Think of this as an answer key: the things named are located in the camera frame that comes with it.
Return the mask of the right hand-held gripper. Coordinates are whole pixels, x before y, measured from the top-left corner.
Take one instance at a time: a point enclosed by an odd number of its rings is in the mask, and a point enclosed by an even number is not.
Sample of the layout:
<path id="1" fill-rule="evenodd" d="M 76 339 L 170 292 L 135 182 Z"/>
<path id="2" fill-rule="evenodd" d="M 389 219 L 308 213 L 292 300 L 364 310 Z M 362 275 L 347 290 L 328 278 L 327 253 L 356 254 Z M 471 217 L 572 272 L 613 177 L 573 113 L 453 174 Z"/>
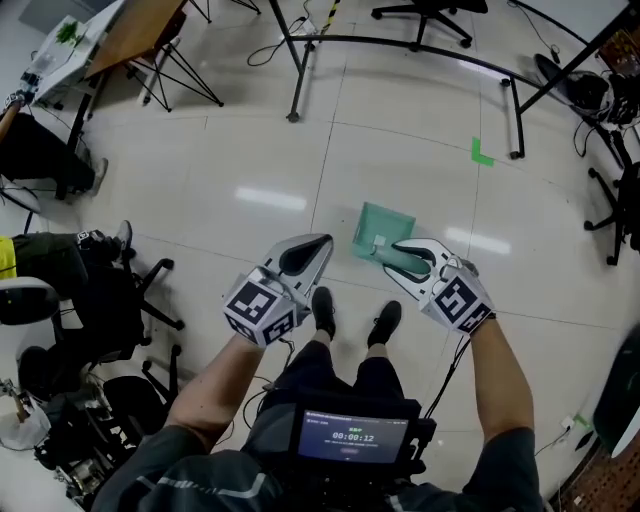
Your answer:
<path id="1" fill-rule="evenodd" d="M 399 240 L 392 247 L 422 259 L 447 260 L 448 249 L 433 238 Z M 433 284 L 430 273 L 416 276 L 394 265 L 383 265 L 385 274 L 416 300 L 420 309 L 450 331 L 472 334 L 494 316 L 494 305 L 481 284 L 477 270 L 467 260 L 453 256 L 439 271 Z"/>

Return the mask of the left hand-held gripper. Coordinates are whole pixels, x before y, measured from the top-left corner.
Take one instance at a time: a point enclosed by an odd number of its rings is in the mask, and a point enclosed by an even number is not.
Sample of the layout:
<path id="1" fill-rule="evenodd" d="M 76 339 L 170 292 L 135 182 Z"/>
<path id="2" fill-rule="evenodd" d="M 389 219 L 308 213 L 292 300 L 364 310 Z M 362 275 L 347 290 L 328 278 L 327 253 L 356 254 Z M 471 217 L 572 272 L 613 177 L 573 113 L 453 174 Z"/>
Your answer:
<path id="1" fill-rule="evenodd" d="M 269 346 L 311 314 L 311 288 L 333 253 L 329 234 L 304 234 L 276 243 L 248 274 L 240 274 L 224 296 L 223 314 L 232 330 Z"/>

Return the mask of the green plastic dustpan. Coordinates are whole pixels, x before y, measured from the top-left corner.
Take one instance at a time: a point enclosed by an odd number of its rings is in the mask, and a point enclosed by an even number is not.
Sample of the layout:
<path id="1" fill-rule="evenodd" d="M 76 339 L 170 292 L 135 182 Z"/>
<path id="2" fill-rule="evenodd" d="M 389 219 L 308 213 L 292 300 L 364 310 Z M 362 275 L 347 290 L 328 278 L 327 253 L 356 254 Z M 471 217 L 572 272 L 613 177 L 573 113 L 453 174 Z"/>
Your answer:
<path id="1" fill-rule="evenodd" d="M 392 247 L 393 243 L 411 237 L 415 222 L 412 216 L 365 202 L 352 241 L 353 255 L 412 274 L 429 274 L 430 265 L 426 261 Z"/>

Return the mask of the person's left forearm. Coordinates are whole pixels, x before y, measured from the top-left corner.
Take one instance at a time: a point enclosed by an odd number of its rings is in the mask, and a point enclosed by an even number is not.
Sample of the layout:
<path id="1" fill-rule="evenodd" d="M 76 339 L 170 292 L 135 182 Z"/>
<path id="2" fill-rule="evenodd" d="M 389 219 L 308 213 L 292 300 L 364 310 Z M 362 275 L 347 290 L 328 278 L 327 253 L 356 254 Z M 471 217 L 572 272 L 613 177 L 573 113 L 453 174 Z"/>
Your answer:
<path id="1" fill-rule="evenodd" d="M 263 355 L 262 348 L 239 334 L 233 335 L 206 368 L 182 389 L 165 425 L 189 430 L 210 451 L 242 405 Z"/>

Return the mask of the person's right forearm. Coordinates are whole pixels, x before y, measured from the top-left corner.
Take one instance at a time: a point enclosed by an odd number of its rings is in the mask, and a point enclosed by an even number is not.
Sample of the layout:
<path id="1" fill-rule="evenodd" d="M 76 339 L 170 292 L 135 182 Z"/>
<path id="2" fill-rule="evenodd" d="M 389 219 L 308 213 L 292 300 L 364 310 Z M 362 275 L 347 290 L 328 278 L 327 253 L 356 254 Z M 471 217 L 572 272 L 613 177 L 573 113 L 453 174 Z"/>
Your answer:
<path id="1" fill-rule="evenodd" d="M 464 491 L 526 505 L 539 499 L 529 384 L 495 317 L 472 333 L 471 348 L 484 445 Z"/>

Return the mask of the person's black left shoe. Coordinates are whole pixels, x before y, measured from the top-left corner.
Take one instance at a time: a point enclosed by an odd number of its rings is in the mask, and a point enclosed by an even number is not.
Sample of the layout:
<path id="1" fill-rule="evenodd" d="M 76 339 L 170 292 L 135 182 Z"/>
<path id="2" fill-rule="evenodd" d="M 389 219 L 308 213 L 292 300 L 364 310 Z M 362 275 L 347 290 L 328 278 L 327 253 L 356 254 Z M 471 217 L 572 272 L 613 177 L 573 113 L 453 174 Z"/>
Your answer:
<path id="1" fill-rule="evenodd" d="M 327 287 L 319 286 L 314 290 L 311 310 L 316 329 L 324 331 L 329 336 L 329 339 L 332 340 L 336 333 L 335 311 L 333 298 Z"/>

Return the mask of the person's black shoe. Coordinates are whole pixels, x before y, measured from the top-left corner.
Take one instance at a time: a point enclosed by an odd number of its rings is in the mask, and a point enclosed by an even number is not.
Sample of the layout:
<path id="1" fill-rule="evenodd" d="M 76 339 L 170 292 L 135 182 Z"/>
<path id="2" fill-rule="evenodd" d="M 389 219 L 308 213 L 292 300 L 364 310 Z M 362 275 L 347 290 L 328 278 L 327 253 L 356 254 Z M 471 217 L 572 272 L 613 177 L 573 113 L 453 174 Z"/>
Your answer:
<path id="1" fill-rule="evenodd" d="M 367 339 L 367 347 L 386 345 L 398 328 L 402 320 L 402 305 L 396 301 L 389 301 L 374 320 L 374 326 Z"/>
<path id="2" fill-rule="evenodd" d="M 329 336 L 329 339 L 332 340 L 336 333 L 335 311 L 333 298 L 327 287 L 319 286 L 314 290 L 311 310 L 316 329 L 324 331 Z"/>

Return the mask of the person's black right shoe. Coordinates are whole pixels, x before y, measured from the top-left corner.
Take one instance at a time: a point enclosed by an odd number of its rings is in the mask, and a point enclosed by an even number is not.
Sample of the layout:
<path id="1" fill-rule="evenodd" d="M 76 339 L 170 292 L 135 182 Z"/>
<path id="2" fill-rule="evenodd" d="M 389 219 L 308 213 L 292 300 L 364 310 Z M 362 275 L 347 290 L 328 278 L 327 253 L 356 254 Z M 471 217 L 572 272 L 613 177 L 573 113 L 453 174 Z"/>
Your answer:
<path id="1" fill-rule="evenodd" d="M 398 328 L 402 320 L 402 305 L 396 301 L 389 301 L 374 320 L 374 326 L 367 339 L 367 347 L 386 345 Z"/>

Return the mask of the person's black trousers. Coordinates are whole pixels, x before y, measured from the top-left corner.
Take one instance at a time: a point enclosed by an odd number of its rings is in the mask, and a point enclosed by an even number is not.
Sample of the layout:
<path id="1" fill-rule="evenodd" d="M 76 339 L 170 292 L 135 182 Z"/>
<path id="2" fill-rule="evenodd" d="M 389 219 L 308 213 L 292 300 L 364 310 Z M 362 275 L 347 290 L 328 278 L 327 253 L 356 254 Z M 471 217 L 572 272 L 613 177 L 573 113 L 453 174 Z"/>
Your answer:
<path id="1" fill-rule="evenodd" d="M 276 379 L 264 399 L 263 409 L 294 403 L 301 389 L 371 399 L 404 399 L 384 344 L 369 348 L 367 357 L 358 367 L 355 383 L 349 385 L 336 376 L 329 346 L 320 341 L 309 341 Z"/>

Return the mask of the green floor tape mark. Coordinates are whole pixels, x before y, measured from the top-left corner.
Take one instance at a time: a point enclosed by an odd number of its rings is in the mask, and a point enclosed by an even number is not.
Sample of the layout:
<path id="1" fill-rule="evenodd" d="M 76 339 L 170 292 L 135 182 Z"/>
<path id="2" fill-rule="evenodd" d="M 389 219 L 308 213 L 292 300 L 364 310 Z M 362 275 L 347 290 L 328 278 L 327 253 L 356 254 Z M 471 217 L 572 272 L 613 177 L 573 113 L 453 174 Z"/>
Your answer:
<path id="1" fill-rule="evenodd" d="M 471 159 L 479 165 L 486 167 L 494 166 L 494 159 L 484 155 L 481 152 L 481 140 L 477 137 L 472 138 Z"/>

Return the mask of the black chest-mounted screen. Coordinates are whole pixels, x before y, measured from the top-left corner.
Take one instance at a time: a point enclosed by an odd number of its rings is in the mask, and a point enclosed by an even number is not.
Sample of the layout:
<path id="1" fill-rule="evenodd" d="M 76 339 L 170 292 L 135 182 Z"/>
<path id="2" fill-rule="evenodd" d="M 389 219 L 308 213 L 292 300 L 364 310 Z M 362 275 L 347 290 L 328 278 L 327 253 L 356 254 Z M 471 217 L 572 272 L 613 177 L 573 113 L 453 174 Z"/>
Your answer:
<path id="1" fill-rule="evenodd" d="M 413 399 L 309 393 L 296 403 L 288 453 L 327 473 L 354 467 L 371 475 L 420 474 L 435 430 Z"/>

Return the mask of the black office chair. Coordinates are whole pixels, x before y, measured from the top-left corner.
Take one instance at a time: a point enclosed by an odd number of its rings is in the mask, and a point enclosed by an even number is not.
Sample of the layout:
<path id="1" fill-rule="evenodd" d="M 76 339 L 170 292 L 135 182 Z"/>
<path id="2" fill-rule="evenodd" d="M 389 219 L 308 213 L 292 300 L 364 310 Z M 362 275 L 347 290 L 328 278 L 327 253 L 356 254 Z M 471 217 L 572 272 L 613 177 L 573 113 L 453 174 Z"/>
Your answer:
<path id="1" fill-rule="evenodd" d="M 129 264 L 122 268 L 91 265 L 88 283 L 72 299 L 82 326 L 65 328 L 61 316 L 56 315 L 54 353 L 80 366 L 129 360 L 136 347 L 151 343 L 144 331 L 143 313 L 183 330 L 182 320 L 169 318 L 145 299 L 160 271 L 171 271 L 174 265 L 172 259 L 162 258 L 143 276 L 133 272 Z"/>
<path id="2" fill-rule="evenodd" d="M 103 392 L 121 433 L 126 454 L 137 448 L 147 436 L 158 432 L 165 424 L 169 410 L 179 393 L 179 345 L 171 347 L 168 383 L 165 387 L 152 373 L 154 363 L 142 363 L 142 377 L 121 376 L 105 382 Z"/>
<path id="3" fill-rule="evenodd" d="M 374 8 L 371 11 L 371 16 L 375 20 L 380 20 L 384 15 L 390 14 L 417 14 L 420 21 L 416 40 L 409 46 L 412 52 L 420 50 L 429 20 L 435 20 L 456 32 L 460 36 L 459 45 L 464 49 L 468 49 L 471 47 L 473 37 L 443 14 L 443 11 L 447 11 L 449 14 L 455 15 L 460 10 L 476 14 L 487 14 L 488 5 L 486 0 L 409 0 L 407 5 Z"/>
<path id="4" fill-rule="evenodd" d="M 611 214 L 596 224 L 586 220 L 583 228 L 594 232 L 615 225 L 614 251 L 606 257 L 606 264 L 616 266 L 627 236 L 630 237 L 631 249 L 640 253 L 640 161 L 626 167 L 621 179 L 612 182 L 617 195 L 613 194 L 602 175 L 593 167 L 588 169 L 588 177 L 597 180 L 611 207 Z"/>

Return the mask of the dark green bin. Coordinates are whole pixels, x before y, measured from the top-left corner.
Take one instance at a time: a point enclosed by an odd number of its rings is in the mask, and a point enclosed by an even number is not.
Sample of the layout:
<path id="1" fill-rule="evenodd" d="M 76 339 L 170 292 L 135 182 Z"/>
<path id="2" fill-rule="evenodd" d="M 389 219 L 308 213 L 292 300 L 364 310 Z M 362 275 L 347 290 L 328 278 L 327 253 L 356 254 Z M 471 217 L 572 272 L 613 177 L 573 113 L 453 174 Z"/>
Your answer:
<path id="1" fill-rule="evenodd" d="M 640 431 L 640 323 L 622 342 L 593 415 L 594 430 L 612 458 Z"/>

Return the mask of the yellow black striped floor tape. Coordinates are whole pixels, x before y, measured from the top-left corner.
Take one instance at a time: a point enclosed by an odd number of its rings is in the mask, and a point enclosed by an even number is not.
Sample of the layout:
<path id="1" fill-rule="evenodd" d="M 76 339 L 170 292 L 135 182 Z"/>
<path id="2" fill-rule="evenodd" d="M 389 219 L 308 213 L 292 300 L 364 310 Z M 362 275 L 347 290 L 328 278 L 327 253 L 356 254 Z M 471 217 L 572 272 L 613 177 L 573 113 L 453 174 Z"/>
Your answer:
<path id="1" fill-rule="evenodd" d="M 325 35 L 329 30 L 329 28 L 331 27 L 340 3 L 341 3 L 341 0 L 333 0 L 330 10 L 328 12 L 325 24 L 323 25 L 320 31 L 320 35 Z"/>

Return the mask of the person's gray shirt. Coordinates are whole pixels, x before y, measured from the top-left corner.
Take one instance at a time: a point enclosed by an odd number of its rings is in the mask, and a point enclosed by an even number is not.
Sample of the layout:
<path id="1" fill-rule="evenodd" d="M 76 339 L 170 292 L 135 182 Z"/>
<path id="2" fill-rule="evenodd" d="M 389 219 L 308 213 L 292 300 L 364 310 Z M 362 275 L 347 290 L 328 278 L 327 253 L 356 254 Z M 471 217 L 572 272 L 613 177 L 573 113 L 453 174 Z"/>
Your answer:
<path id="1" fill-rule="evenodd" d="M 91 512 L 543 512 L 534 434 L 492 439 L 462 492 L 396 480 L 383 491 L 352 486 L 332 498 L 268 469 L 281 462 L 291 427 L 256 424 L 239 451 L 209 454 L 190 431 L 170 426 L 145 440 L 106 482 Z"/>

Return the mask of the wooden table with black legs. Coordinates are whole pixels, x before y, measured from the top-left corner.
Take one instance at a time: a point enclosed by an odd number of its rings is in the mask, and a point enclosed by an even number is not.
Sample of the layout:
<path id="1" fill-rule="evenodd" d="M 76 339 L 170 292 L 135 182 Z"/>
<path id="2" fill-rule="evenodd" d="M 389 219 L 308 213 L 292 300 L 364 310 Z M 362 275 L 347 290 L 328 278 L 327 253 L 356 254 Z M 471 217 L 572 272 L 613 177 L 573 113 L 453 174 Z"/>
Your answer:
<path id="1" fill-rule="evenodd" d="M 143 101 L 154 99 L 171 112 L 164 83 L 173 82 L 219 107 L 224 103 L 178 50 L 185 5 L 194 0 L 125 0 L 84 75 L 100 78 L 122 67 L 142 87 Z"/>

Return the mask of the white desk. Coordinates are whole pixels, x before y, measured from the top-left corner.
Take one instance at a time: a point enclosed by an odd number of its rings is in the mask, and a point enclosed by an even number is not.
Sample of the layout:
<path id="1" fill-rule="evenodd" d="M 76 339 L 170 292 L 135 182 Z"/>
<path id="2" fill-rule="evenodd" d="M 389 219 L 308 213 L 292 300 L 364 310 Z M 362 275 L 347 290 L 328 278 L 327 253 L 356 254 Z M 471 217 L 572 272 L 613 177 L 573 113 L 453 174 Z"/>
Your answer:
<path id="1" fill-rule="evenodd" d="M 38 53 L 34 65 L 31 67 L 35 69 L 39 64 L 44 66 L 38 71 L 39 82 L 35 93 L 38 105 L 42 105 L 43 100 L 58 86 L 69 85 L 72 80 L 77 83 L 87 81 L 84 75 L 89 64 L 97 53 L 99 44 L 104 41 L 107 29 L 121 12 L 124 1 L 114 0 L 96 16 L 82 23 L 80 26 L 82 26 L 84 37 L 77 46 L 60 45 L 54 39 L 46 50 Z M 70 129 L 69 138 L 66 141 L 61 140 L 74 149 L 79 156 L 83 156 L 86 150 L 89 152 L 90 150 L 85 149 L 83 153 L 78 153 L 79 139 L 78 127 L 73 126 Z"/>

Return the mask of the small green potted plant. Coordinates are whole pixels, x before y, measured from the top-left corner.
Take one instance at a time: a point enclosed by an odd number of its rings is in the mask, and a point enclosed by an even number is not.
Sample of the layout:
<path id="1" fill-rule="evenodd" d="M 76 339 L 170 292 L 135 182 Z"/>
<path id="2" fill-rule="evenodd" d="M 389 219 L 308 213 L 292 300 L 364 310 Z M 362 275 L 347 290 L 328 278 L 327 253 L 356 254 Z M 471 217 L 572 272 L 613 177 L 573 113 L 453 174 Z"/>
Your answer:
<path id="1" fill-rule="evenodd" d="M 60 45 L 75 47 L 83 37 L 82 26 L 77 21 L 64 22 L 56 33 L 56 42 Z"/>

